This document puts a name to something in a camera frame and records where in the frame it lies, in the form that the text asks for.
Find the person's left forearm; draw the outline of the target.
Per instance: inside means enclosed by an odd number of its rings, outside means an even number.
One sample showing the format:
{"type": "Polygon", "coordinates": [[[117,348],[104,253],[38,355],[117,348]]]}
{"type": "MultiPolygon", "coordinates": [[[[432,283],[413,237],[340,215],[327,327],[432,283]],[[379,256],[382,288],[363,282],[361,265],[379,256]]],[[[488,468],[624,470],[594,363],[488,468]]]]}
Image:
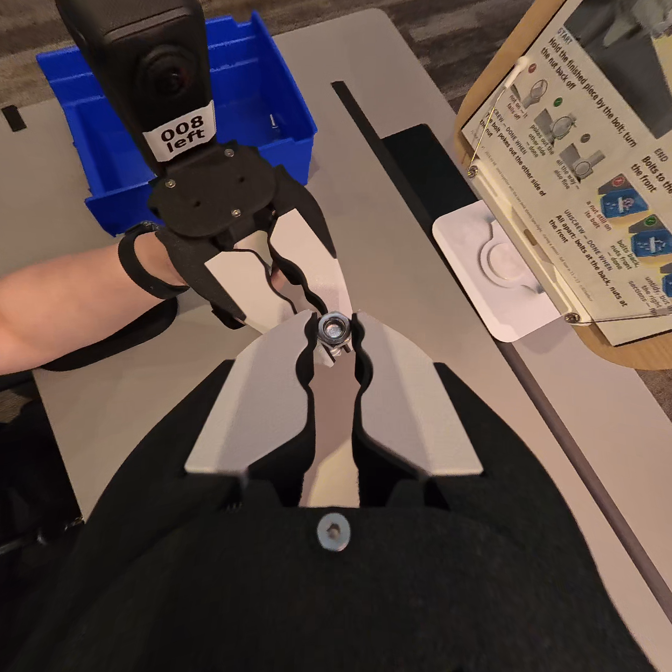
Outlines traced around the person's left forearm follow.
{"type": "Polygon", "coordinates": [[[132,242],[132,271],[120,260],[121,242],[30,265],[1,278],[1,374],[37,368],[105,340],[161,297],[145,287],[187,290],[155,232],[132,242]]]}

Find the black wrist band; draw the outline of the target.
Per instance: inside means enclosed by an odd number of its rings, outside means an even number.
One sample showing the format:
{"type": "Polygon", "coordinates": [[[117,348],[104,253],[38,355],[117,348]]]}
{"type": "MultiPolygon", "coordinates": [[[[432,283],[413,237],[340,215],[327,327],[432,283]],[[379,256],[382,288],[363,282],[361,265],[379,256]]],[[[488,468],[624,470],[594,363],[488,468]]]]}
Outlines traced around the black wrist band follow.
{"type": "Polygon", "coordinates": [[[160,225],[154,221],[143,221],[126,230],[118,244],[118,258],[127,276],[139,288],[160,300],[170,300],[187,292],[186,285],[171,285],[151,275],[142,266],[135,251],[135,242],[140,235],[155,233],[160,225]]]}

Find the steel hex nut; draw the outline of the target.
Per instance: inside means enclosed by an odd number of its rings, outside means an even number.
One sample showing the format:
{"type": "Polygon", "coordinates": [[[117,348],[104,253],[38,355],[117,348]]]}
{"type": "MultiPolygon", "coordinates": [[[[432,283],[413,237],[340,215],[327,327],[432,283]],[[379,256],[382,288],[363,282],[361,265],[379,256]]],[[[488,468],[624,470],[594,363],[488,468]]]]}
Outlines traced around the steel hex nut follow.
{"type": "Polygon", "coordinates": [[[344,348],[351,339],[350,318],[340,312],[323,315],[318,321],[317,337],[327,348],[344,348]]]}

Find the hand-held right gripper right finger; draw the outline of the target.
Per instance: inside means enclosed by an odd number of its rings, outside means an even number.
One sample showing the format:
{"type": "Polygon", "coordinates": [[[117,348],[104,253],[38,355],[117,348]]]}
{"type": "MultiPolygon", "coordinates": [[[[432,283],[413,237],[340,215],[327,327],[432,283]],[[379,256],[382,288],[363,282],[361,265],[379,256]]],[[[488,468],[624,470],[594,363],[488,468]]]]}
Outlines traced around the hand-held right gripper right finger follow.
{"type": "Polygon", "coordinates": [[[425,478],[481,475],[483,465],[432,358],[372,315],[354,318],[355,428],[365,447],[425,478]]]}

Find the steel hex bolt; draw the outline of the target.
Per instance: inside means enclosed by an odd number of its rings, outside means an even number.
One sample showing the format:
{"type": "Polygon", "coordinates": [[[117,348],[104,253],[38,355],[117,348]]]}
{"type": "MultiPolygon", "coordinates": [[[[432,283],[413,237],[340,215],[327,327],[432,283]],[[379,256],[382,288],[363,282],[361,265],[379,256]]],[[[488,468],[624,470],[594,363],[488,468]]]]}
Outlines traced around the steel hex bolt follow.
{"type": "Polygon", "coordinates": [[[350,352],[352,352],[350,343],[332,346],[318,341],[314,350],[314,363],[315,365],[324,365],[330,368],[335,364],[340,355],[349,354],[350,352]]]}

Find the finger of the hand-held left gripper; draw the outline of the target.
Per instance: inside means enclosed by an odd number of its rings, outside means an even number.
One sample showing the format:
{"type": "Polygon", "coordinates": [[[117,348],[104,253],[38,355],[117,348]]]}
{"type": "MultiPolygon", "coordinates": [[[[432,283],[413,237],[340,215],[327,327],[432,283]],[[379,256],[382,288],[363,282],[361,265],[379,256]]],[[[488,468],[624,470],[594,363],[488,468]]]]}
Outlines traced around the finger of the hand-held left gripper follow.
{"type": "Polygon", "coordinates": [[[297,314],[292,301],[276,291],[270,267],[255,251],[221,251],[205,267],[241,310],[239,320],[258,333],[265,334],[297,314]]]}
{"type": "Polygon", "coordinates": [[[302,288],[307,302],[320,314],[353,314],[338,259],[298,210],[276,220],[270,233],[270,251],[285,277],[302,288]]]}

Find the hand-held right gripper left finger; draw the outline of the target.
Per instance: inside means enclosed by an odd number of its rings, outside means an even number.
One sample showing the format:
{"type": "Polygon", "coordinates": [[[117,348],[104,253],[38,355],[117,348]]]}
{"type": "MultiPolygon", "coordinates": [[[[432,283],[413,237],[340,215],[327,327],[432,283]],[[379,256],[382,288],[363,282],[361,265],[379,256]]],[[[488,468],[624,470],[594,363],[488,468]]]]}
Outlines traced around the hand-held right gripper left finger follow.
{"type": "Polygon", "coordinates": [[[188,473],[303,478],[315,459],[316,324],[305,310],[235,358],[185,462],[188,473]]]}

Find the blue plastic bin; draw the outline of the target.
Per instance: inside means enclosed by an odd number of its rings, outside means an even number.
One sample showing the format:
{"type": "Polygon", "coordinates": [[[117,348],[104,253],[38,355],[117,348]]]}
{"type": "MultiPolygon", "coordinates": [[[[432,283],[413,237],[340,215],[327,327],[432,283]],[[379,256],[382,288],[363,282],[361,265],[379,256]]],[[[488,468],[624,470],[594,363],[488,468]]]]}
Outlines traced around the blue plastic bin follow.
{"type": "MultiPolygon", "coordinates": [[[[216,17],[206,20],[206,32],[218,141],[257,147],[271,165],[283,165],[307,185],[317,127],[261,17],[216,17]]],[[[79,48],[41,53],[36,60],[63,108],[89,185],[85,204],[100,227],[116,237],[155,221],[147,207],[154,174],[79,48]]]]}

